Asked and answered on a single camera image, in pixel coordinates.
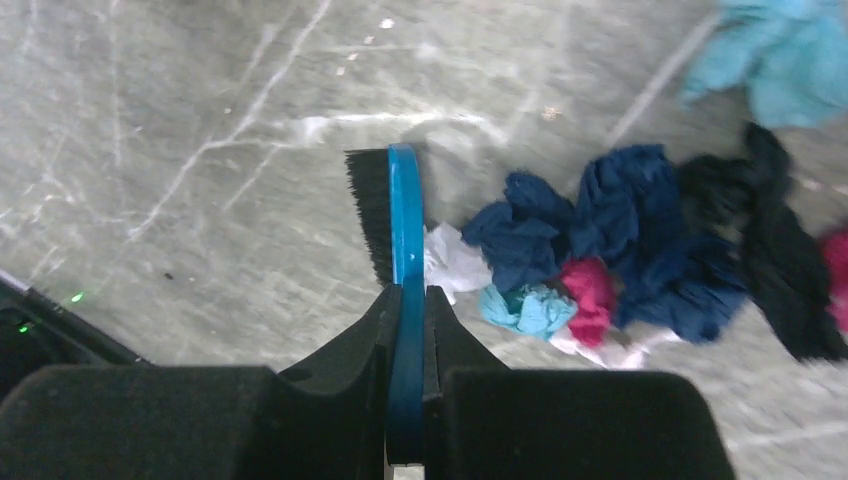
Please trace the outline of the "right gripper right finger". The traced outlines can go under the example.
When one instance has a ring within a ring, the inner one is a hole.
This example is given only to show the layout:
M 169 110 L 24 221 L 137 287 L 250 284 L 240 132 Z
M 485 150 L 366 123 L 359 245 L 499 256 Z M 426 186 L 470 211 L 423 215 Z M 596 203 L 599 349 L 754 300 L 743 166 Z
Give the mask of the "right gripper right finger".
M 509 368 L 438 287 L 425 338 L 429 479 L 735 477 L 706 400 L 681 376 Z

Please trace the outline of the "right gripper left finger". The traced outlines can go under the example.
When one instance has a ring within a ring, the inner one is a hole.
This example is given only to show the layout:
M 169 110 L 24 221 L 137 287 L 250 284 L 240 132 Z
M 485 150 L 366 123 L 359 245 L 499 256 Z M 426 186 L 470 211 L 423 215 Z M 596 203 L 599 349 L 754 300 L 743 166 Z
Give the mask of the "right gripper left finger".
M 298 364 L 51 366 L 1 406 L 5 479 L 385 479 L 402 292 Z

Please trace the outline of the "blue hand brush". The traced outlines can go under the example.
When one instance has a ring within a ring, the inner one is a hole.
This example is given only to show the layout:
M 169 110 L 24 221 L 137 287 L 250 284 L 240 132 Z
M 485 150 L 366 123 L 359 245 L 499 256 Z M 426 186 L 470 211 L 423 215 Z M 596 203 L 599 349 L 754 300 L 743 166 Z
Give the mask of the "blue hand brush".
M 383 284 L 402 288 L 386 423 L 392 466 L 423 462 L 424 217 L 415 150 L 407 144 L 345 153 L 373 270 Z

